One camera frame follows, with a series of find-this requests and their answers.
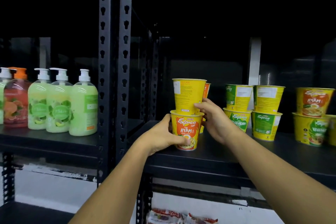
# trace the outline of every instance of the pump dispenser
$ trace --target pump dispenser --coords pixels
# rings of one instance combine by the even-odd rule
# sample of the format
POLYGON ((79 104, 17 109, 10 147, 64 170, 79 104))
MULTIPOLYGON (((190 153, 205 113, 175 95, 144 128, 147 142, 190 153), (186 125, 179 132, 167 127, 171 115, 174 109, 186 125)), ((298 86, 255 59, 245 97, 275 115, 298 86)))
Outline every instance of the pump dispenser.
POLYGON ((26 68, 9 67, 16 70, 14 79, 7 82, 4 88, 4 120, 5 128, 23 128, 28 125, 28 88, 26 68))
POLYGON ((71 88, 72 117, 69 133, 72 136, 87 136, 97 131, 98 90, 90 82, 89 70, 81 69, 79 82, 71 88))
POLYGON ((47 122, 47 91, 50 84, 49 69, 35 68, 39 71, 37 81, 28 89, 28 128, 39 130, 46 128, 47 122))
POLYGON ((50 68, 58 70, 56 80, 48 86, 47 90, 47 131, 60 133, 69 131, 71 113, 70 91, 72 84, 68 82, 67 69, 50 68))
POLYGON ((12 74, 9 68, 0 67, 0 124, 3 124, 3 107, 4 107, 4 96, 3 90, 6 86, 6 83, 12 79, 12 74))

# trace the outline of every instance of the mamee express cup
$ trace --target mamee express cup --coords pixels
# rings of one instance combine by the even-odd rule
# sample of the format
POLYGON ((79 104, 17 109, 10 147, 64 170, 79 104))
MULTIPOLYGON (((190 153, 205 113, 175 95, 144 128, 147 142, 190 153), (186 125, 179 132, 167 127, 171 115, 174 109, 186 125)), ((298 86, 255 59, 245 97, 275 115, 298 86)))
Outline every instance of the mamee express cup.
POLYGON ((328 143, 330 145, 336 146, 336 115, 327 115, 330 118, 328 127, 328 143))
POLYGON ((223 108, 223 111, 238 128, 246 133, 247 124, 249 123, 252 111, 238 112, 226 108, 223 108))
POLYGON ((176 110, 170 111, 173 134, 190 139, 191 145, 176 145, 179 150, 192 151, 197 148, 198 135, 200 133, 201 121, 204 115, 200 112, 197 115, 181 115, 176 110))
POLYGON ((335 89, 297 88, 296 112, 303 116, 322 117, 326 114, 335 89))
POLYGON ((276 114, 284 89, 282 86, 254 85, 254 111, 276 114))
POLYGON ((225 89, 226 108, 231 111, 245 112, 250 102, 253 86, 227 84, 225 89))
POLYGON ((309 117, 293 112, 294 133, 296 141, 301 143, 321 146, 328 129, 330 117, 309 117))
POLYGON ((201 103, 207 80, 173 79, 176 113, 193 115, 200 112, 194 103, 201 103))
POLYGON ((270 114, 252 110, 252 133, 260 140, 274 141, 282 113, 270 114))
MULTIPOLYGON (((208 97, 210 85, 211 85, 211 83, 205 83, 204 92, 203 92, 203 98, 207 98, 208 97)), ((202 134, 203 131, 204 131, 204 126, 201 126, 201 130, 200 130, 199 133, 202 134)))

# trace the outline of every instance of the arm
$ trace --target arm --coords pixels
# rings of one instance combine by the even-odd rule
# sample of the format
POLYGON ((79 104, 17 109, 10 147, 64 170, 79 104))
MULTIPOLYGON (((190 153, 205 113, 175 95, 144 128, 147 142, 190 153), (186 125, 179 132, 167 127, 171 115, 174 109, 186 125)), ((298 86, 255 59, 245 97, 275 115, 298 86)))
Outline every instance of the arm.
POLYGON ((147 157, 172 144, 190 144, 186 138, 168 132, 169 121, 167 114, 133 143, 69 224, 129 224, 147 157))
POLYGON ((335 223, 335 192, 250 138, 209 99, 195 106, 207 115, 209 133, 229 147, 284 223, 335 223))

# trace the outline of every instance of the orange pump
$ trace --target orange pump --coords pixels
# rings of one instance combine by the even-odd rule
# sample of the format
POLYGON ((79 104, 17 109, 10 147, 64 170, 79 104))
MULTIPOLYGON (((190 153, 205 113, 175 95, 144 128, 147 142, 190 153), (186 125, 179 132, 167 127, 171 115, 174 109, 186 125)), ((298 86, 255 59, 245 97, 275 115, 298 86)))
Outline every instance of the orange pump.
POLYGON ((27 79, 26 68, 23 67, 9 67, 9 69, 16 70, 14 74, 15 79, 27 79))

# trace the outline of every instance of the black metal shelf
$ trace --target black metal shelf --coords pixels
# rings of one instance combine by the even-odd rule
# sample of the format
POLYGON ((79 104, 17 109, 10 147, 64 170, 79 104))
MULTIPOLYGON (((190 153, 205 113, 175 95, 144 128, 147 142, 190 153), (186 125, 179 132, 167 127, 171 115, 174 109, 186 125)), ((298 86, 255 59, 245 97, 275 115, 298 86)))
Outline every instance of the black metal shelf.
MULTIPOLYGON (((128 134, 143 124, 142 120, 128 120, 128 134)), ((48 133, 28 128, 5 129, 0 125, 0 152, 11 152, 30 158, 52 158, 74 163, 96 165, 98 133, 76 137, 69 133, 48 133)))
POLYGON ((19 202, 9 202, 0 207, 1 224, 66 224, 72 217, 73 213, 19 202))
MULTIPOLYGON (((131 138, 153 127, 146 123, 131 138)), ((256 140, 271 152, 305 172, 325 186, 336 189, 336 147, 299 144, 292 134, 277 133, 274 142, 256 140)), ((225 187, 255 188, 228 148, 217 143, 205 130, 197 149, 181 151, 171 146, 149 157, 144 169, 154 177, 225 187)))

